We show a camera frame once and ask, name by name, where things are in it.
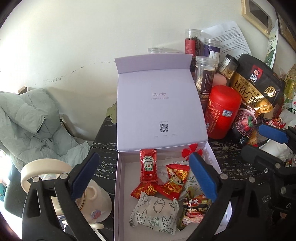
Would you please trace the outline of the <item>dark framed picture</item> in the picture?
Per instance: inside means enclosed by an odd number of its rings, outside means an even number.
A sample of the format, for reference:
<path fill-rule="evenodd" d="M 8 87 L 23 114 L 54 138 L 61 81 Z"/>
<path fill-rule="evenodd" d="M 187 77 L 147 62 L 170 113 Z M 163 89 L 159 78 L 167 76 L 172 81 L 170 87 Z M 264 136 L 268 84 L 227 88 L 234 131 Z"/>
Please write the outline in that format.
<path fill-rule="evenodd" d="M 277 18 L 278 18 L 278 24 L 280 29 L 280 35 L 286 40 L 286 42 L 292 47 L 293 51 L 296 51 L 296 41 L 284 22 L 283 18 L 279 15 L 278 12 L 276 12 Z"/>

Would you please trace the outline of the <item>white smartphone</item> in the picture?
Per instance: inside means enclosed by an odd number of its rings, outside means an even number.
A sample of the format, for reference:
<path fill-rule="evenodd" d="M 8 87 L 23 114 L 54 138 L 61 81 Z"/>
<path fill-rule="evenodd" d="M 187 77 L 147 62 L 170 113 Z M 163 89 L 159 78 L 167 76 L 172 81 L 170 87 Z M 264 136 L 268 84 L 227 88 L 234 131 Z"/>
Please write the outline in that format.
<path fill-rule="evenodd" d="M 66 218 L 64 216 L 58 216 L 58 221 L 60 223 L 60 226 L 62 227 L 63 232 L 72 234 L 71 229 L 69 228 L 69 225 L 66 221 Z"/>

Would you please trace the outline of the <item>black lid clear jar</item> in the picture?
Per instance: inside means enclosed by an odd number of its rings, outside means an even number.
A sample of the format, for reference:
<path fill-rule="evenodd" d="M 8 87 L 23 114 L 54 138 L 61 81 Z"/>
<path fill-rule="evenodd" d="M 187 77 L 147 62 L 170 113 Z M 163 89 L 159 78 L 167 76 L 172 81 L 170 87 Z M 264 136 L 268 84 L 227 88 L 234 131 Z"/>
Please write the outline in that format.
<path fill-rule="evenodd" d="M 222 74 L 224 77 L 230 80 L 235 71 L 237 70 L 238 66 L 238 60 L 236 60 L 231 55 L 227 54 L 224 60 L 219 65 L 218 73 Z"/>

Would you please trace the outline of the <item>white patterned snack packet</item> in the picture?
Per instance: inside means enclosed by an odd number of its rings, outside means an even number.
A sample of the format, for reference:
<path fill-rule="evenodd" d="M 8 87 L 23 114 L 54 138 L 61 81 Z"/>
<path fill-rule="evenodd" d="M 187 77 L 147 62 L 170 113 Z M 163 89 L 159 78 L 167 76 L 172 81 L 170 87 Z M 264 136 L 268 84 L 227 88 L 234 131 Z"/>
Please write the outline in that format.
<path fill-rule="evenodd" d="M 142 192 L 129 217 L 129 225 L 131 227 L 142 225 L 156 232 L 174 235 L 179 210 L 180 206 L 175 198 L 169 200 Z"/>
<path fill-rule="evenodd" d="M 203 191 L 200 187 L 200 184 L 197 182 L 196 177 L 194 176 L 192 170 L 189 167 L 189 162 L 188 161 L 184 161 L 184 160 L 177 160 L 173 162 L 174 164 L 177 164 L 179 166 L 182 166 L 182 170 L 188 169 L 188 175 L 187 175 L 187 179 L 186 181 L 184 181 L 184 185 L 182 188 L 182 191 L 180 193 L 180 197 L 178 198 L 178 201 L 181 201 L 185 198 L 188 189 L 192 188 L 192 190 L 194 191 L 194 195 L 199 195 L 202 194 Z"/>

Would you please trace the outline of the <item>dark cereal snack packet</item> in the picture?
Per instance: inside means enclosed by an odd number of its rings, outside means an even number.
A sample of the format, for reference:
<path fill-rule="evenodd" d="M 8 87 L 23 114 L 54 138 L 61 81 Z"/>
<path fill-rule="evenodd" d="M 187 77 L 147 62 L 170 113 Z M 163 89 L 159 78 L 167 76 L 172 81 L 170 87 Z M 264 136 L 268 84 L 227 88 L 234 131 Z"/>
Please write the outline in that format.
<path fill-rule="evenodd" d="M 196 194 L 193 188 L 189 188 L 183 200 L 182 215 L 179 218 L 177 229 L 183 230 L 191 223 L 200 224 L 212 204 L 202 192 Z"/>

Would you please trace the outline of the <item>small red gold snack packet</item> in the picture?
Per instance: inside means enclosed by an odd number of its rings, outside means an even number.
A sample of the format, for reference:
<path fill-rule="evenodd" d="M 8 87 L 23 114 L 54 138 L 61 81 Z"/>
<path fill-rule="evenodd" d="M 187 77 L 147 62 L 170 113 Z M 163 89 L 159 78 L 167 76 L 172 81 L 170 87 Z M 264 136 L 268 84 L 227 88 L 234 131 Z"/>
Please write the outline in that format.
<path fill-rule="evenodd" d="M 158 183 L 140 183 L 130 194 L 132 197 L 139 199 L 141 193 L 144 192 L 148 196 L 154 196 L 156 193 L 168 197 L 173 200 L 173 197 L 168 191 L 165 191 L 165 185 L 159 185 Z"/>

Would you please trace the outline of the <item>red figure print snack packet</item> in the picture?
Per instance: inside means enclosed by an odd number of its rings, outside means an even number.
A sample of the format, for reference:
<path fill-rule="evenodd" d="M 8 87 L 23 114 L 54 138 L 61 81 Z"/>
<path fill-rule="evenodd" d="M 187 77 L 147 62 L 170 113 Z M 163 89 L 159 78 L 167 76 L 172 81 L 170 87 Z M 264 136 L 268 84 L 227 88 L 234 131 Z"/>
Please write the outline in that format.
<path fill-rule="evenodd" d="M 189 165 L 169 164 L 166 165 L 168 173 L 168 181 L 161 186 L 158 186 L 158 192 L 170 200 L 179 199 L 184 184 L 190 171 Z"/>

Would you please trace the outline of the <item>clear jar red label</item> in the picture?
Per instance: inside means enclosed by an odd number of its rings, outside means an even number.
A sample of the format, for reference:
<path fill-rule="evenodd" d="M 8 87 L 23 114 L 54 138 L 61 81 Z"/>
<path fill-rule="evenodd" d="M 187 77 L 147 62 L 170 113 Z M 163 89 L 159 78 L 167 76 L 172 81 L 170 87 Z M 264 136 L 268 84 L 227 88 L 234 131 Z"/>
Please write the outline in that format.
<path fill-rule="evenodd" d="M 195 73 L 196 56 L 202 55 L 202 32 L 197 29 L 185 29 L 185 53 L 192 55 L 190 71 Z"/>

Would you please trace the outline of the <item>clear jar purple label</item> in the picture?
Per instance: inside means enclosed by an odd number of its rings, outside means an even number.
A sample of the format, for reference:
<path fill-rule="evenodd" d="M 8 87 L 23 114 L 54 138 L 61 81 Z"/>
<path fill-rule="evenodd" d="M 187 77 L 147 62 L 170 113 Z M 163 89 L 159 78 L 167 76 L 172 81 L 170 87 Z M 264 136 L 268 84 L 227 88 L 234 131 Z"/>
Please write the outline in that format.
<path fill-rule="evenodd" d="M 220 59 L 220 41 L 205 38 L 203 56 L 213 58 L 218 62 Z"/>

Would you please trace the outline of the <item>green white tea pouch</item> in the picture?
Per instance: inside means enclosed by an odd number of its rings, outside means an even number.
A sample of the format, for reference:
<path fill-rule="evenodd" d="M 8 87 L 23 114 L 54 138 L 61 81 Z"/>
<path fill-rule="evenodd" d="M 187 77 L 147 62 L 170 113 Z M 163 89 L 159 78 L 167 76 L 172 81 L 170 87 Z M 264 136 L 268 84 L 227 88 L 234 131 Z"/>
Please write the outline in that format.
<path fill-rule="evenodd" d="M 278 20 L 276 20 L 274 27 L 272 28 L 267 45 L 267 53 L 264 60 L 264 63 L 270 68 L 273 69 L 275 57 L 276 57 L 276 48 L 278 44 L 278 36 L 279 36 L 279 26 Z"/>

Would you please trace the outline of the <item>red ribbon bow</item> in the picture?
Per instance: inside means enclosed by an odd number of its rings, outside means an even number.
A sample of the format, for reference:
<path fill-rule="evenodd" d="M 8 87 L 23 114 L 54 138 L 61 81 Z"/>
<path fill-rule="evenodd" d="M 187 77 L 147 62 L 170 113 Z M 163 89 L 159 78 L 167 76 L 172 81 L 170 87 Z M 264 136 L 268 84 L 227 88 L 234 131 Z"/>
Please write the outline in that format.
<path fill-rule="evenodd" d="M 189 162 L 189 156 L 190 156 L 192 153 L 197 153 L 197 154 L 199 154 L 202 158 L 205 158 L 205 152 L 203 151 L 203 149 L 202 149 L 201 147 L 199 147 L 198 144 L 194 143 L 194 144 L 189 145 L 188 148 L 184 148 L 184 149 L 181 151 L 182 158 L 184 159 L 184 160 L 183 160 L 183 163 L 184 163 L 184 164 L 187 164 L 187 163 Z"/>

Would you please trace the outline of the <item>red Heinz ketchup sachet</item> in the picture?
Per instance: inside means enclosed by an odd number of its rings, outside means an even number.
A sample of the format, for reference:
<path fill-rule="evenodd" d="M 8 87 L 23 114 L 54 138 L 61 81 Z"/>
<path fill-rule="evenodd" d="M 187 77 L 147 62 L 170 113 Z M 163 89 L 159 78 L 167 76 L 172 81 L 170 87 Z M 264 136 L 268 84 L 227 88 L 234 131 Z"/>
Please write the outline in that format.
<path fill-rule="evenodd" d="M 149 183 L 157 182 L 157 150 L 156 149 L 142 149 L 140 150 L 140 182 Z"/>

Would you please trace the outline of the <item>red cylindrical canister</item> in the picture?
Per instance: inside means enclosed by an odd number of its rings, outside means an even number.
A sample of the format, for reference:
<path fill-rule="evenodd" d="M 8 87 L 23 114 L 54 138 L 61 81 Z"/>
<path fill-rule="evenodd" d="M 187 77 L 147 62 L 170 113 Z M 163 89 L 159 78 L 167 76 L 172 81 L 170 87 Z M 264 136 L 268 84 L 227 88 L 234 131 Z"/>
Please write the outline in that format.
<path fill-rule="evenodd" d="M 241 105 L 240 94 L 224 85 L 212 87 L 205 112 L 205 123 L 209 138 L 224 138 L 234 122 Z"/>

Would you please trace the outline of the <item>clear jar dark label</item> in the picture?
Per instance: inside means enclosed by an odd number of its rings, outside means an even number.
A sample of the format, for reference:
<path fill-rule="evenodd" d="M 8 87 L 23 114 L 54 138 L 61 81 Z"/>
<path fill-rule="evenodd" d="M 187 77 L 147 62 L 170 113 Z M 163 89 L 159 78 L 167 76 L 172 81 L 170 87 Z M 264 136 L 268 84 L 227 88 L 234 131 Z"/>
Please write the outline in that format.
<path fill-rule="evenodd" d="M 206 56 L 196 57 L 194 82 L 199 94 L 199 98 L 202 101 L 205 101 L 209 98 L 217 67 L 218 61 L 216 59 Z"/>

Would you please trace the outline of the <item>green flower coaster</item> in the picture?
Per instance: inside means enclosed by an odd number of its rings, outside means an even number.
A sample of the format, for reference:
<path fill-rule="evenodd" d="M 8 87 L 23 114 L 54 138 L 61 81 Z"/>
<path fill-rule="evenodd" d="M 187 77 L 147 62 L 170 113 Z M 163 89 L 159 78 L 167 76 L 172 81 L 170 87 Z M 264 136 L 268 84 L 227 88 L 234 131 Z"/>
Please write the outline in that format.
<path fill-rule="evenodd" d="M 112 123 L 117 123 L 117 103 L 107 109 L 106 117 L 110 117 Z"/>

